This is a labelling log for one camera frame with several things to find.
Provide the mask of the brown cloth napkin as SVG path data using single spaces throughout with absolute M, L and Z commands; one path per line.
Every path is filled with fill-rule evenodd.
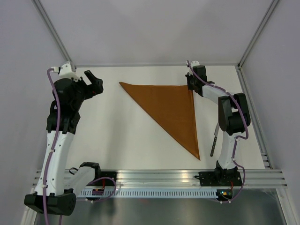
M 194 95 L 186 85 L 119 84 L 166 133 L 200 159 Z

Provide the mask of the silver table knife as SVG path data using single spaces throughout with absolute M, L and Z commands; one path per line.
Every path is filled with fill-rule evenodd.
M 214 131 L 214 139 L 213 139 L 213 143 L 212 143 L 212 147 L 211 147 L 211 151 L 210 151 L 210 157 L 213 157 L 214 155 L 214 151 L 215 151 L 215 146 L 217 143 L 217 139 L 218 139 L 218 132 L 219 132 L 219 124 L 216 124 L 215 127 L 215 131 Z

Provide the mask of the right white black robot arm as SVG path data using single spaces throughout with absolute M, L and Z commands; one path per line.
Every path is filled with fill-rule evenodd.
M 238 169 L 242 166 L 236 162 L 235 153 L 239 140 L 249 137 L 251 118 L 246 96 L 244 93 L 231 94 L 214 82 L 208 81 L 206 67 L 198 61 L 188 62 L 187 67 L 188 89 L 217 104 L 218 123 L 215 132 L 223 132 L 221 153 L 214 171 L 199 172 L 196 179 L 202 187 L 241 187 L 243 179 Z

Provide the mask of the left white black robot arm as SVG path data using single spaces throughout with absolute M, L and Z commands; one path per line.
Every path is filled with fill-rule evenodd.
M 83 162 L 71 180 L 64 180 L 82 103 L 104 90 L 102 79 L 96 78 L 89 70 L 84 74 L 90 84 L 75 76 L 50 82 L 54 100 L 47 118 L 47 147 L 42 172 L 33 193 L 24 198 L 27 207 L 44 215 L 71 215 L 79 193 L 89 183 L 96 186 L 102 181 L 100 165 L 93 162 Z

